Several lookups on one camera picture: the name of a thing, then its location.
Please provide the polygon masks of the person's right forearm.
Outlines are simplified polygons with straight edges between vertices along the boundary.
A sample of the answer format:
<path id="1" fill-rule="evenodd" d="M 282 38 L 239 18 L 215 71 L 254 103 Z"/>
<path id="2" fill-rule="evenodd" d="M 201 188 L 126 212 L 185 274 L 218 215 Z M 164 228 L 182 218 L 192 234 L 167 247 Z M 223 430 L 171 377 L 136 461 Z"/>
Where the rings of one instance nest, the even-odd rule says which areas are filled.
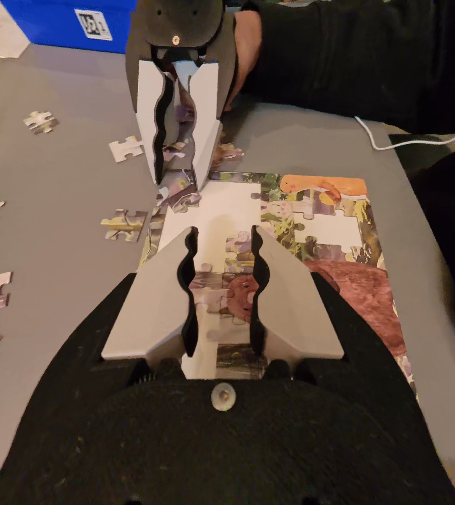
<path id="1" fill-rule="evenodd" d="M 260 14 L 245 10 L 235 14 L 234 40 L 237 52 L 237 74 L 224 111 L 231 110 L 234 98 L 240 93 L 250 72 L 256 66 L 262 43 L 262 23 Z"/>

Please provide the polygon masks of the grey striped jigsaw piece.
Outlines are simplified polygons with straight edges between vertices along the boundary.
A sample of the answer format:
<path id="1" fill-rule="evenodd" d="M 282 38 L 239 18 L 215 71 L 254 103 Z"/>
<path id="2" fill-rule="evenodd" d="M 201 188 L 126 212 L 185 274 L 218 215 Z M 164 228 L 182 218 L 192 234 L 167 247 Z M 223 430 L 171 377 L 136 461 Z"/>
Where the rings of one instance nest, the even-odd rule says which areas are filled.
<path id="1" fill-rule="evenodd" d="M 34 135 L 52 132 L 59 125 L 59 121 L 49 111 L 33 111 L 22 122 Z"/>

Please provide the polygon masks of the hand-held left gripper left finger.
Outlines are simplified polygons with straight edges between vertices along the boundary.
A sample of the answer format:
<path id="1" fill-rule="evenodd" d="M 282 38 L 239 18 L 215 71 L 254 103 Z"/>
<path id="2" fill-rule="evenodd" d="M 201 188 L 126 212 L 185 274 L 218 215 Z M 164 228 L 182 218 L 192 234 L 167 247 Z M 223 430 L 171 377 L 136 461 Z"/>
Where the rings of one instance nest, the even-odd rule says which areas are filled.
<path id="1" fill-rule="evenodd" d="M 138 269 L 101 351 L 105 361 L 144 358 L 155 367 L 165 358 L 193 357 L 199 326 L 190 284 L 198 234 L 186 227 Z"/>

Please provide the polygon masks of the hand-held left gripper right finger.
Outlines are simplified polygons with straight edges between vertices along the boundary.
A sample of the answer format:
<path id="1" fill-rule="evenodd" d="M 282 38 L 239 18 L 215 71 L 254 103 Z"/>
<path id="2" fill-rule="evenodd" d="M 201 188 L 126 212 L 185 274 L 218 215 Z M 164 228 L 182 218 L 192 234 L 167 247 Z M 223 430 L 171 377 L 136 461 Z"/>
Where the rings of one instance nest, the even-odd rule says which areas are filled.
<path id="1" fill-rule="evenodd" d="M 312 272 L 263 227 L 254 225 L 251 234 L 258 285 L 249 324 L 254 353 L 268 362 L 343 358 Z"/>

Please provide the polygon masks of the blue plastic bin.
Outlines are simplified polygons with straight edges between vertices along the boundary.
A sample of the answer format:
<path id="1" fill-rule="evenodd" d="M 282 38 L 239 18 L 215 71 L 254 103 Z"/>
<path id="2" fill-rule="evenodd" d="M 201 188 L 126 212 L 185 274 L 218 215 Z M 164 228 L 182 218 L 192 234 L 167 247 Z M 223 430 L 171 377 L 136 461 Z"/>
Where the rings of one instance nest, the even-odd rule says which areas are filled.
<path id="1" fill-rule="evenodd" d="M 37 45 L 123 54 L 136 1 L 2 1 Z"/>

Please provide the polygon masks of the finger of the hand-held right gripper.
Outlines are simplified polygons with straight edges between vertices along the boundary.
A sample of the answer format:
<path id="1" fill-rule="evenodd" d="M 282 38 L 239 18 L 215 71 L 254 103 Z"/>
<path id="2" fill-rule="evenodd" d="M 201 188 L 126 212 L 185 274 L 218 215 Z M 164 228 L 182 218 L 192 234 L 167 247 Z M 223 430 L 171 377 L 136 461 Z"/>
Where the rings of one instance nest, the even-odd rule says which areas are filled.
<path id="1" fill-rule="evenodd" d="M 155 185 L 164 175 L 163 148 L 167 137 L 165 116 L 174 98 L 174 81 L 151 60 L 140 60 L 137 80 L 136 120 Z"/>
<path id="2" fill-rule="evenodd" d="M 197 190 L 201 192 L 208 178 L 222 130 L 217 117 L 219 66 L 218 63 L 203 63 L 197 66 L 193 61 L 176 61 L 174 69 L 193 103 L 192 167 Z"/>

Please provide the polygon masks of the purple yellow jigsaw piece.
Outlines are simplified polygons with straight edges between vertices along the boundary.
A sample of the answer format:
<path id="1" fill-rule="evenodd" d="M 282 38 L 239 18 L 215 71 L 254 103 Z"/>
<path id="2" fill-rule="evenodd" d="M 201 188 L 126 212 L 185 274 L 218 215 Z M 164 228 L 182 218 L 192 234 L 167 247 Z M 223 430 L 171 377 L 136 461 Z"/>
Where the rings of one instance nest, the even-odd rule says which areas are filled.
<path id="1" fill-rule="evenodd" d="M 159 186 L 155 207 L 168 207 L 174 213 L 185 213 L 189 207 L 199 206 L 200 200 L 193 171 L 169 169 Z"/>

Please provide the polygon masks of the partly assembled jigsaw puzzle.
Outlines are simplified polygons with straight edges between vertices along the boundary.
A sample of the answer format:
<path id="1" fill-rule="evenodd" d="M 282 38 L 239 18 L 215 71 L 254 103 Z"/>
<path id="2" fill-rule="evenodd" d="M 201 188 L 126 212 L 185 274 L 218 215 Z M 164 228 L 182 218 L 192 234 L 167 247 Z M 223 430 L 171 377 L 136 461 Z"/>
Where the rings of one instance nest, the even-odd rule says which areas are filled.
<path id="1" fill-rule="evenodd" d="M 260 225 L 326 279 L 370 325 L 416 393 L 364 180 L 213 171 L 199 206 L 188 210 L 207 212 L 208 190 L 240 194 L 241 184 L 258 188 L 251 199 L 260 204 Z M 141 265 L 165 245 L 163 230 L 168 226 L 171 231 L 171 216 L 178 214 L 154 207 Z"/>

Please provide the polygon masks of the purple orange jigsaw piece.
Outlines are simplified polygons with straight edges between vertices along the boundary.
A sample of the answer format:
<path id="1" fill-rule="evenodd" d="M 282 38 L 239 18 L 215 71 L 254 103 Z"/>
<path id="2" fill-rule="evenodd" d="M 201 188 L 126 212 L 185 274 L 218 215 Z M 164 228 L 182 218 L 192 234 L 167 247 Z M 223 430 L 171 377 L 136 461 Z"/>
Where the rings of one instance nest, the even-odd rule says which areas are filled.
<path id="1" fill-rule="evenodd" d="M 220 143 L 214 151 L 212 166 L 219 166 L 224 162 L 241 161 L 244 151 L 236 148 L 232 143 Z"/>

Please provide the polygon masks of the purple white jigsaw piece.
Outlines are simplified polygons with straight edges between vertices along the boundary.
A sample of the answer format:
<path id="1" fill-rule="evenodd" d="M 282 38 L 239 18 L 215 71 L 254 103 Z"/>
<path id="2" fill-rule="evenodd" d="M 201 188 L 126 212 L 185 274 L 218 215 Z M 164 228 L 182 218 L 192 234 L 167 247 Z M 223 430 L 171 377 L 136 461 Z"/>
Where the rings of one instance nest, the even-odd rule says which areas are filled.
<path id="1" fill-rule="evenodd" d="M 174 158 L 183 159 L 186 156 L 184 149 L 189 144 L 189 139 L 185 142 L 176 141 L 172 144 L 163 146 L 162 153 L 165 162 L 170 162 Z"/>

